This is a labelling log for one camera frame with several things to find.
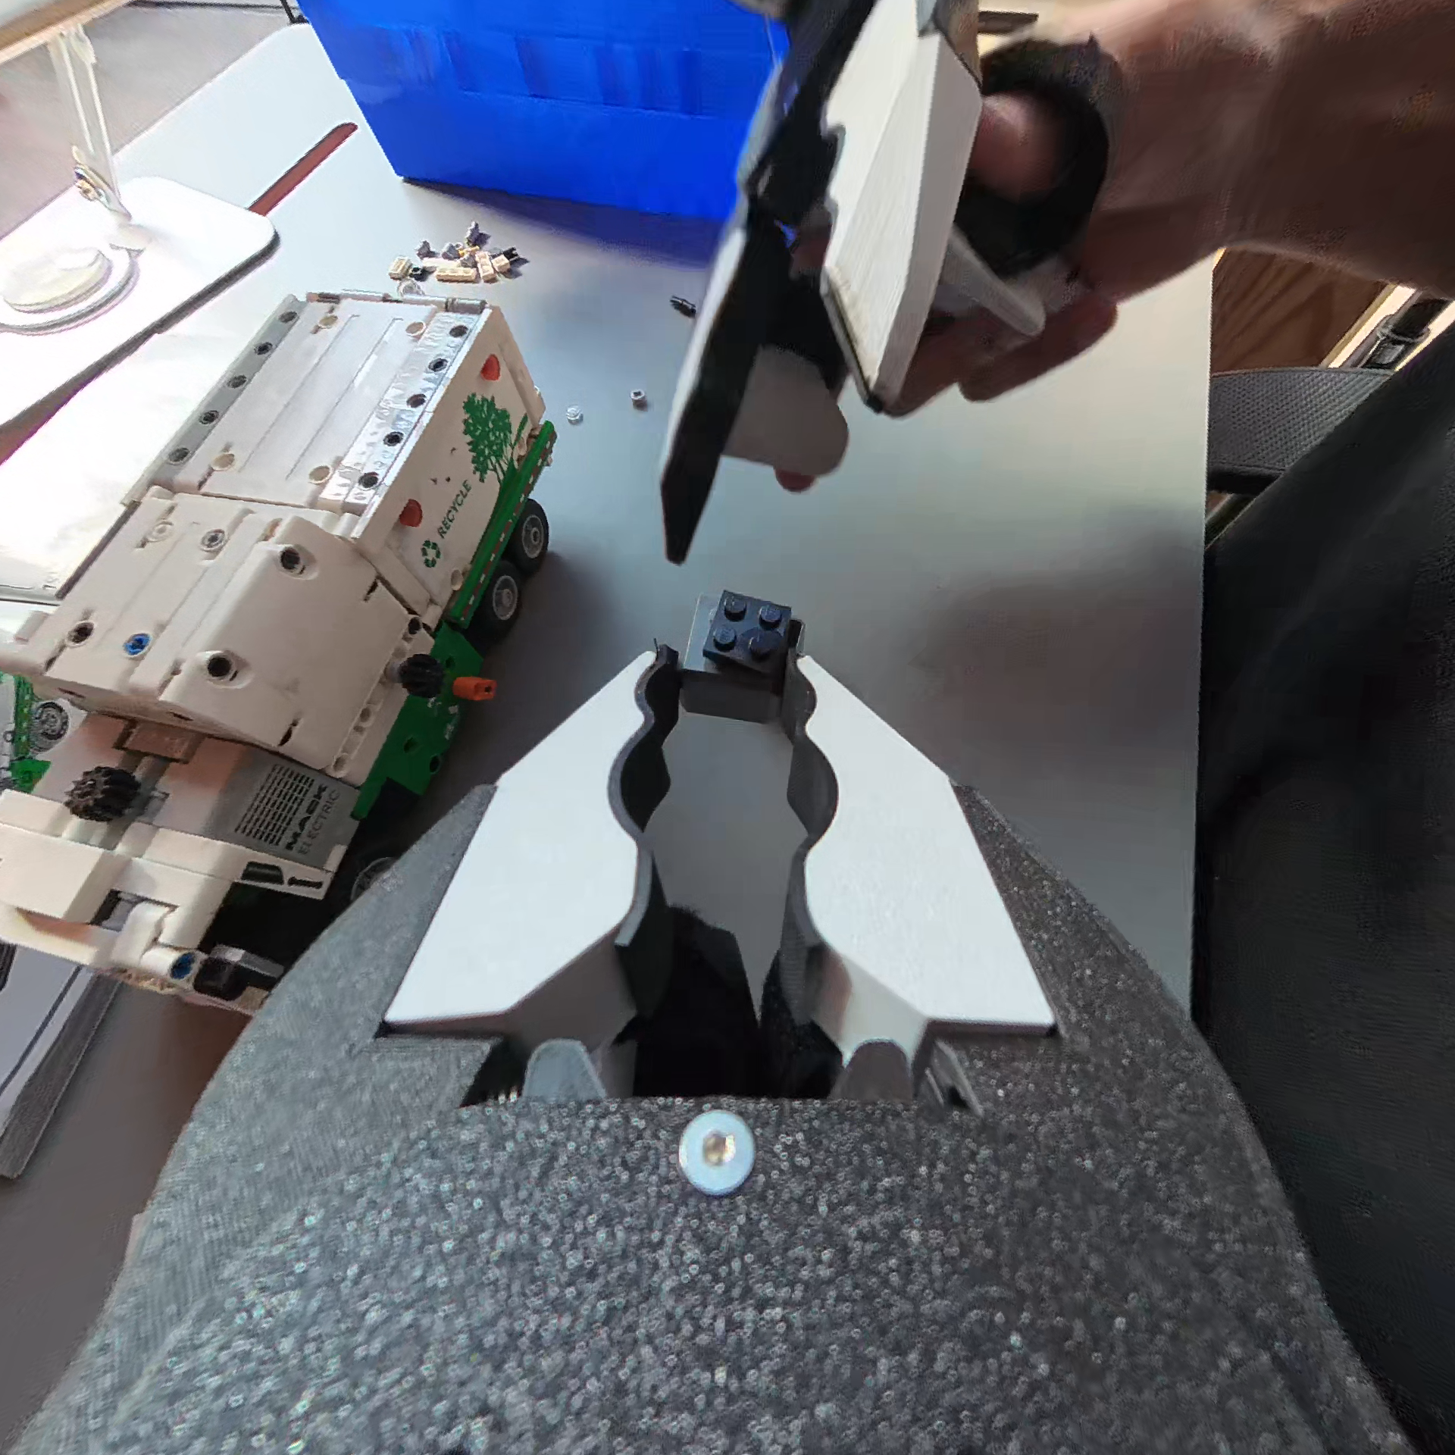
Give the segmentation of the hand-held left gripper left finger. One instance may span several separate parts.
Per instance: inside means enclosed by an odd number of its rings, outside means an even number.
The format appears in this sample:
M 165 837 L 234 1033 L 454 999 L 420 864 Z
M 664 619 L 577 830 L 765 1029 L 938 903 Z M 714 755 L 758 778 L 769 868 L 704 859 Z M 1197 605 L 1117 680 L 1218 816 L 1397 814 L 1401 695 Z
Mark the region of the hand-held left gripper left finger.
M 644 826 L 669 789 L 679 657 L 631 659 L 493 784 L 381 1020 L 395 1039 L 485 1039 L 524 1085 L 633 1095 L 631 1031 L 673 972 Z

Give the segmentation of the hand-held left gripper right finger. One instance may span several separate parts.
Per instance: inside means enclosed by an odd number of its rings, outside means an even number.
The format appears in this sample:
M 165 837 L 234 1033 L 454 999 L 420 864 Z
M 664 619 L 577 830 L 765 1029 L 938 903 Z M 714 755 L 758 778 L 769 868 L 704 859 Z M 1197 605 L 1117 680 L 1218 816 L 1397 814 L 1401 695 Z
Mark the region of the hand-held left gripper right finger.
M 785 1093 L 907 1102 L 942 1043 L 1053 1035 L 952 780 L 806 653 L 781 718 L 802 828 L 777 949 Z

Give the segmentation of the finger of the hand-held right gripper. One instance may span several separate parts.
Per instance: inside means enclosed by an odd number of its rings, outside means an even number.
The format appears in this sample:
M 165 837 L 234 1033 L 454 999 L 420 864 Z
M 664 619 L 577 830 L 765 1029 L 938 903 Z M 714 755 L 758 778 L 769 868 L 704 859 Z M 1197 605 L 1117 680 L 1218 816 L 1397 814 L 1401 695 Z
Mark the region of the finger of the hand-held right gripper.
M 658 465 L 664 555 L 681 565 L 737 425 L 756 356 L 787 283 L 787 242 L 771 219 L 723 231 L 671 398 Z

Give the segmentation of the black lego brick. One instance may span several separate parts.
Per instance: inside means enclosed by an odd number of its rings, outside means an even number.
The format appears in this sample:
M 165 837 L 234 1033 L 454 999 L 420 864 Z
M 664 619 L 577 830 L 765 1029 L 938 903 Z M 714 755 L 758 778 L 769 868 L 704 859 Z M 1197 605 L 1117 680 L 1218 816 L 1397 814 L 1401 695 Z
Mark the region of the black lego brick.
M 700 655 L 729 680 L 781 690 L 792 628 L 788 605 L 723 590 L 708 611 Z

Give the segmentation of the grey lego bin recycle sticker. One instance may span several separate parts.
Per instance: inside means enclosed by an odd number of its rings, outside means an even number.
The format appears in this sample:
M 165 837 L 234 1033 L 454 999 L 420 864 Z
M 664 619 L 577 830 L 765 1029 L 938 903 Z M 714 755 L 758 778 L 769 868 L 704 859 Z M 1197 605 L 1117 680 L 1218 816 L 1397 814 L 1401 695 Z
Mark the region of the grey lego bin recycle sticker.
M 710 617 L 706 609 L 696 611 L 687 634 L 685 653 L 677 667 L 681 711 L 748 724 L 777 722 L 783 713 L 787 663 L 802 638 L 802 622 L 794 617 L 790 619 L 785 653 L 779 655 L 777 665 L 769 667 L 765 676 L 708 659 L 708 626 Z

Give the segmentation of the pile of small lego pieces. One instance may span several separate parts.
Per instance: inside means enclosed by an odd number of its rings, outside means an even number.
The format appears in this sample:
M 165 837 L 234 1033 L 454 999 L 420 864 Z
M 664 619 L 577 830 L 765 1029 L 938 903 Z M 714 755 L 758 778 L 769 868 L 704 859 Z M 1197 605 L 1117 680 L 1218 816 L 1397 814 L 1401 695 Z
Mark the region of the pile of small lego pieces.
M 464 233 L 443 246 L 420 240 L 412 252 L 397 256 L 387 267 L 391 285 L 476 287 L 512 281 L 525 267 L 524 256 L 514 246 L 493 246 L 491 235 L 470 223 Z

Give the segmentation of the white green lego garbage truck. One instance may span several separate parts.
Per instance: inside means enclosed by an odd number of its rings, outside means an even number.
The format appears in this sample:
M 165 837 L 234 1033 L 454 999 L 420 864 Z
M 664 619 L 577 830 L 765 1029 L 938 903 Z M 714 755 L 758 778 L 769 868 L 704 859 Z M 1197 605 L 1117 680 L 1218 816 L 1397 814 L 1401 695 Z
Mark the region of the white green lego garbage truck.
M 197 381 L 3 463 L 3 956 L 251 1014 L 495 695 L 554 429 L 485 300 L 286 296 Z

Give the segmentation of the blue plastic bin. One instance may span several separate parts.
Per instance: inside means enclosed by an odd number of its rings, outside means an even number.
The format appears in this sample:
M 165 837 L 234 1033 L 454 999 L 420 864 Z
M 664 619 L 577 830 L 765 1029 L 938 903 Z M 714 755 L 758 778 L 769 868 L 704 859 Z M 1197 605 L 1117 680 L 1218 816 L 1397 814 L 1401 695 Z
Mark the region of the blue plastic bin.
M 721 221 L 777 22 L 727 2 L 301 2 L 395 175 Z

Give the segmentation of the wooden instruction board stand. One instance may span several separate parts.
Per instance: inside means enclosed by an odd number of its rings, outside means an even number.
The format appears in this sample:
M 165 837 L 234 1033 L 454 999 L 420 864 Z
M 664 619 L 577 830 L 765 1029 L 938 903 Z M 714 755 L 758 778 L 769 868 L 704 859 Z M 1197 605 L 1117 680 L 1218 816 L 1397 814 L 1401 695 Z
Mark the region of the wooden instruction board stand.
M 1 242 L 1 423 L 17 427 L 276 246 L 266 217 L 163 177 L 119 181 L 84 25 L 119 4 L 3 2 L 1 60 L 44 47 L 72 191 Z

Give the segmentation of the black office chair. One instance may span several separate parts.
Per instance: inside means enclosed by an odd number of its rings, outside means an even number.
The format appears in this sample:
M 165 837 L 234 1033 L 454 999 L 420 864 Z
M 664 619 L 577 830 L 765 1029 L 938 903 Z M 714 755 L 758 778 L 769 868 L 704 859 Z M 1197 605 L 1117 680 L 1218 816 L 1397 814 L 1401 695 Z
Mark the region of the black office chair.
M 1207 492 L 1259 496 L 1393 377 L 1324 367 L 1211 375 Z

